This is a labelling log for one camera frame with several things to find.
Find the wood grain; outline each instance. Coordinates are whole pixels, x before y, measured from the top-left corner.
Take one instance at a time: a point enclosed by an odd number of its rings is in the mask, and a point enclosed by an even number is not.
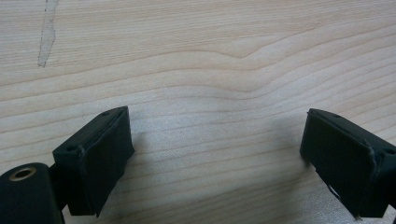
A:
[[[0,171],[128,105],[136,154],[66,223],[354,223],[299,156],[320,108],[396,144],[396,2],[0,2]],[[383,219],[360,223],[391,223]]]

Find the scratch mark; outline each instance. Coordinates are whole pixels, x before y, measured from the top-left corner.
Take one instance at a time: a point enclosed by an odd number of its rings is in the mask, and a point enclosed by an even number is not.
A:
[[[55,41],[55,30],[53,29],[53,19],[59,0],[47,0],[43,31],[41,32],[40,53],[38,54],[38,65],[45,67],[50,56],[53,42]]]

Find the screw hole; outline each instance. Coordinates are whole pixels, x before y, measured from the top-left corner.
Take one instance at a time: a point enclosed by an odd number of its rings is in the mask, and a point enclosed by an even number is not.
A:
[[[395,155],[396,151],[394,149],[391,148],[385,148],[384,151],[390,155]]]
[[[35,167],[22,168],[9,177],[11,181],[21,181],[35,174]]]

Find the black plastic part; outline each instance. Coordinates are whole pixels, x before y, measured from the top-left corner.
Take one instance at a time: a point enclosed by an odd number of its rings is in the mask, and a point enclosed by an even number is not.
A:
[[[0,176],[0,223],[64,223],[47,165],[24,164]]]
[[[0,176],[0,223],[64,223],[99,216],[134,154],[128,107],[108,110],[53,150],[50,168],[30,163]]]
[[[395,206],[396,147],[330,112],[310,109],[304,159],[354,217],[382,217]]]
[[[74,216],[99,216],[134,154],[128,107],[97,116],[52,153],[56,166],[51,169],[63,177],[56,189],[65,191],[67,186],[73,191],[59,201],[65,201]]]

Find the light wood surface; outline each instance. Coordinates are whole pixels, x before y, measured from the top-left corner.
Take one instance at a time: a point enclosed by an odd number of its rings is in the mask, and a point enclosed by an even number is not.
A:
[[[136,149],[66,223],[355,222],[298,150],[310,107],[396,144],[394,0],[56,4],[0,2],[1,173],[121,105]]]

